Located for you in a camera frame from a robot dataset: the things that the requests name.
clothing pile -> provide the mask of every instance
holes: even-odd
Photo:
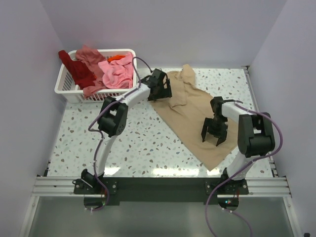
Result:
[[[132,88],[134,70],[130,52],[106,59],[97,49],[84,45],[76,51],[77,61],[64,50],[58,55],[85,98],[102,89]]]

glass panel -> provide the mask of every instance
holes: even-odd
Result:
[[[292,237],[282,198],[243,198],[237,212],[256,237]],[[238,217],[209,206],[209,220],[218,236],[247,237]],[[122,202],[93,212],[81,197],[41,197],[31,237],[203,237],[211,236],[202,203]]]

white wall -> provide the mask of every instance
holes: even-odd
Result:
[[[38,0],[0,1],[0,35],[0,236],[16,237],[64,108],[62,44]]]
[[[304,232],[316,235],[316,2],[288,0],[250,67],[261,111],[281,126],[275,156]]]
[[[227,68],[250,65],[286,0],[41,2],[67,50],[126,47],[154,66]]]

metal frame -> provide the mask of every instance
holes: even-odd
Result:
[[[38,177],[32,196],[36,197],[99,197],[100,195],[76,195],[72,181],[80,177]],[[248,195],[240,197],[291,197],[286,178],[248,178]],[[233,195],[218,195],[231,198]]]
[[[254,97],[253,88],[250,82],[248,67],[243,67],[249,85],[255,109],[258,109],[257,101]],[[291,199],[291,192],[286,178],[279,178],[273,158],[269,158],[274,178],[247,178],[249,189],[248,195],[239,195],[241,198],[283,198],[289,222],[295,237],[303,236],[299,225],[294,206]],[[79,177],[37,177],[32,191],[31,200],[25,215],[25,219],[20,232],[20,237],[27,237],[31,230],[33,219],[36,213],[40,197],[83,197],[75,195],[72,181]],[[99,195],[85,195],[85,197],[99,197]],[[219,198],[231,198],[231,195],[218,195]]]

black mounting plate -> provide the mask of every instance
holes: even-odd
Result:
[[[223,178],[120,178],[103,177],[101,181],[110,192],[108,205],[119,205],[121,201],[146,202],[202,202],[212,189],[223,181]],[[101,194],[95,192],[81,179],[74,180],[74,194]],[[217,190],[209,204],[218,204],[217,195],[249,194],[246,180],[229,181]]]

